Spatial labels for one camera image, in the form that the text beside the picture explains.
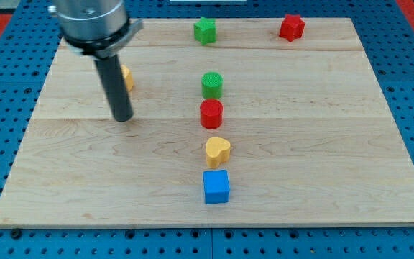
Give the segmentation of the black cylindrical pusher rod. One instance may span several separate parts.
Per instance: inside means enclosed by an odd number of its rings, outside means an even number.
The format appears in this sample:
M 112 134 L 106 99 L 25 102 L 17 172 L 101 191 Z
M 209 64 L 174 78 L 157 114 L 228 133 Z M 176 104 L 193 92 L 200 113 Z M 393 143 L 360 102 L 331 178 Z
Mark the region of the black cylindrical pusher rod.
M 130 120 L 134 112 L 118 55 L 94 63 L 114 119 L 118 122 Z

